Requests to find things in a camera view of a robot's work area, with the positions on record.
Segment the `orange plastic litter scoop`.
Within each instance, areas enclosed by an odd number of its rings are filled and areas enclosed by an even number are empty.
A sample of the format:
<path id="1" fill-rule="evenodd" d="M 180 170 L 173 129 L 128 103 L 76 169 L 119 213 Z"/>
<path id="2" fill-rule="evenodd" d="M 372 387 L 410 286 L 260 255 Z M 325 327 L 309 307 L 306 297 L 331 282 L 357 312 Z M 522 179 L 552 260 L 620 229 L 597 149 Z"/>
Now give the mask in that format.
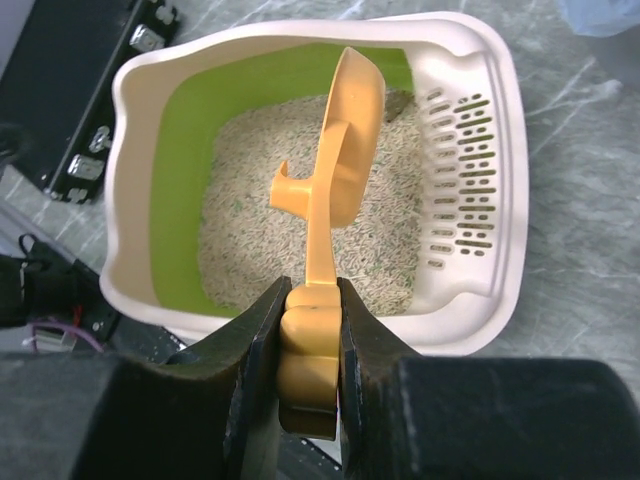
<path id="1" fill-rule="evenodd" d="M 336 66 L 311 176 L 291 178 L 282 163 L 270 190 L 273 208 L 306 223 L 304 281 L 286 297 L 276 374 L 279 420 L 303 437 L 336 436 L 341 292 L 332 232 L 357 217 L 385 109 L 378 67 L 347 47 Z"/>

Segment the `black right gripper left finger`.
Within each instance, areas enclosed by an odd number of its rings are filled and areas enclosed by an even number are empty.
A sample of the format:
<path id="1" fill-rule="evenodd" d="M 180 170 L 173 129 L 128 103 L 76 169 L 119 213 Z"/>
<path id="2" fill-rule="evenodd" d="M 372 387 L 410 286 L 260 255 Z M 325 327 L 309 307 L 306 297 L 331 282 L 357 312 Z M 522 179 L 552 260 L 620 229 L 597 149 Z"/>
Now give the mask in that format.
<path id="1" fill-rule="evenodd" d="M 5 479 L 272 479 L 275 370 L 291 281 L 162 364 L 117 353 L 1 357 Z"/>

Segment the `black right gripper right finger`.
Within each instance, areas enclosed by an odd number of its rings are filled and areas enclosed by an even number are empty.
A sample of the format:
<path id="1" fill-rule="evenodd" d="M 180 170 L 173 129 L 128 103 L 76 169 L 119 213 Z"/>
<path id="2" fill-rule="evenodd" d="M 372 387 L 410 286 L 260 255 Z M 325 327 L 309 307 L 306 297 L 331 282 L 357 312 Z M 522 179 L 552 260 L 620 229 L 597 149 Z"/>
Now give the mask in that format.
<path id="1" fill-rule="evenodd" d="M 423 356 L 338 282 L 348 479 L 635 479 L 639 410 L 608 365 Z"/>

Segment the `beige green litter box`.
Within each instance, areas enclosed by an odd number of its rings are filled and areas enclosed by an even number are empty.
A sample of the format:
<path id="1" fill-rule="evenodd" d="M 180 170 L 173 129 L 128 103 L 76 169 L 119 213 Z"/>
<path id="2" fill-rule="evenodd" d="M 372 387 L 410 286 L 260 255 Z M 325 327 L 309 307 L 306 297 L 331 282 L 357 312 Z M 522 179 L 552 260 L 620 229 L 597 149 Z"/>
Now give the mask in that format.
<path id="1" fill-rule="evenodd" d="M 518 301 L 529 219 L 526 125 L 511 54 L 458 12 L 282 20 L 145 53 L 116 74 L 100 286 L 125 315 L 196 342 L 230 321 L 200 282 L 197 236 L 219 129 L 251 109 L 325 93 L 343 49 L 413 90 L 425 207 L 413 299 L 384 325 L 426 355 L 471 354 Z"/>

